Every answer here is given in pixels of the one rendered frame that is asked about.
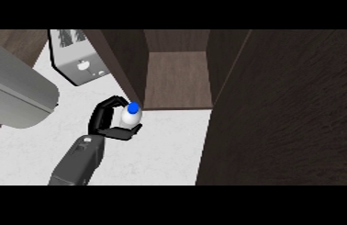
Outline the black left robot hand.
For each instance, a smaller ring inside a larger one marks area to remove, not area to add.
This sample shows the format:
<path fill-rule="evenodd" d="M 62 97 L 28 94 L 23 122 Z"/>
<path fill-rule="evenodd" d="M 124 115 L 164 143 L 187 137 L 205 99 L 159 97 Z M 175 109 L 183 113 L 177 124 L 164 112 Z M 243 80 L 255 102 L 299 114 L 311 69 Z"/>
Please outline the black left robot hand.
<path fill-rule="evenodd" d="M 100 135 L 121 141 L 128 141 L 131 139 L 141 128 L 140 123 L 131 128 L 110 127 L 113 108 L 127 106 L 128 102 L 121 96 L 112 96 L 96 105 L 88 123 L 90 135 Z"/>

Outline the silver toaster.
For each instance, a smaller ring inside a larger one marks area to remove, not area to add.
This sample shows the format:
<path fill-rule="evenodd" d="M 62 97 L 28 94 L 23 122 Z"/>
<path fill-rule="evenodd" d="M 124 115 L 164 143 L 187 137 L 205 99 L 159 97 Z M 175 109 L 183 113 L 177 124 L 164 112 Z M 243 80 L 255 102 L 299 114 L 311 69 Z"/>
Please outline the silver toaster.
<path fill-rule="evenodd" d="M 109 74 L 81 29 L 48 29 L 47 38 L 51 66 L 74 86 Z"/>

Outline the dark wooden cabinet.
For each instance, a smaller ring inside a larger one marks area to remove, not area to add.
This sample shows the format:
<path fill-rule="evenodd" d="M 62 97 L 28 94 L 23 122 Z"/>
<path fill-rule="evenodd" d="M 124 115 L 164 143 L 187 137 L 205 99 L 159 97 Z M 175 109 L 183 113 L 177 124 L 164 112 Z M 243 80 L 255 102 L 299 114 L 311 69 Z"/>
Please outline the dark wooden cabinet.
<path fill-rule="evenodd" d="M 128 99 L 144 110 L 212 108 L 246 29 L 87 29 L 84 33 Z"/>

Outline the white bottle with blue cap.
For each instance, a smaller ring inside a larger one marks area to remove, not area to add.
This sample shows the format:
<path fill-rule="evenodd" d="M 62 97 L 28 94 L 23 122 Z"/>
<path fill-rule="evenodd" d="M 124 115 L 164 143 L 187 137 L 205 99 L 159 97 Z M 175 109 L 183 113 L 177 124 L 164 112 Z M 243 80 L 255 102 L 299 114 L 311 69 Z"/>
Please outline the white bottle with blue cap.
<path fill-rule="evenodd" d="M 130 102 L 121 112 L 119 127 L 133 129 L 140 124 L 141 110 L 137 102 Z"/>

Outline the dark wooden cabinet door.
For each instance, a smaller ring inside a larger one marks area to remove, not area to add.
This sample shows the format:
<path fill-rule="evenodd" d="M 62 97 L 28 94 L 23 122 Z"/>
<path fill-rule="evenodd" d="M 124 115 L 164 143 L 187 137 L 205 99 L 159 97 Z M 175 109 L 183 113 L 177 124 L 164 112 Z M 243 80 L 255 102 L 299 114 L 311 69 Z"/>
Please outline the dark wooden cabinet door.
<path fill-rule="evenodd" d="M 196 183 L 347 185 L 347 29 L 251 31 Z"/>

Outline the grey rounded appliance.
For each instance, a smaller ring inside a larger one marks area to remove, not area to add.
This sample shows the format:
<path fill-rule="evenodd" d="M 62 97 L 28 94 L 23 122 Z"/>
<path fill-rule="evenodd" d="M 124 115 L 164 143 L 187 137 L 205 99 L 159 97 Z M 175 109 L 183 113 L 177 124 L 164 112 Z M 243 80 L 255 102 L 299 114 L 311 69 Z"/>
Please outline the grey rounded appliance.
<path fill-rule="evenodd" d="M 35 126 L 54 112 L 57 98 L 56 85 L 0 46 L 0 124 Z"/>

